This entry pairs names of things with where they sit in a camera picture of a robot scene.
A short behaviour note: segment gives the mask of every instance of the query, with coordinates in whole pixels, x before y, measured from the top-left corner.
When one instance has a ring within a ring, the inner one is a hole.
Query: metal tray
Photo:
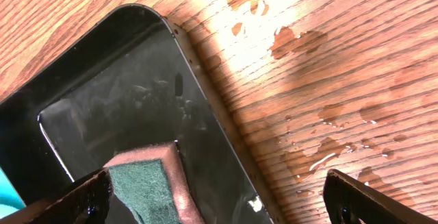
[[[184,31],[142,5],[115,9],[0,104],[0,134],[27,204],[119,151],[175,140],[206,223],[284,223]],[[115,204],[107,222],[128,223]]]

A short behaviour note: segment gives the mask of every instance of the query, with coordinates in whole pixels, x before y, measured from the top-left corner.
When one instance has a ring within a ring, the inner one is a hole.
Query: wood grain
[[[290,223],[331,168],[438,219],[438,0],[0,0],[1,98],[124,3],[188,32]]]

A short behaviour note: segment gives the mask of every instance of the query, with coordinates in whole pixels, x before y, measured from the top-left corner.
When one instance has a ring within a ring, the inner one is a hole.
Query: table surface
[[[0,99],[124,3],[188,32],[290,223],[328,169],[438,219],[438,0],[0,0]]]

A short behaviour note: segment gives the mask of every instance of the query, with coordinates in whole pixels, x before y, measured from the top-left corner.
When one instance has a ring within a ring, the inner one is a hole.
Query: sponge
[[[190,196],[173,142],[118,154],[105,167],[114,194],[138,223],[204,223]]]

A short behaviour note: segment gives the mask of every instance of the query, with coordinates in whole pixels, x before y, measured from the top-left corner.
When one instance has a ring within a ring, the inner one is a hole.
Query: teal object
[[[0,169],[0,219],[25,207],[11,182]]]
[[[115,195],[141,224],[180,224],[161,160],[109,167]]]

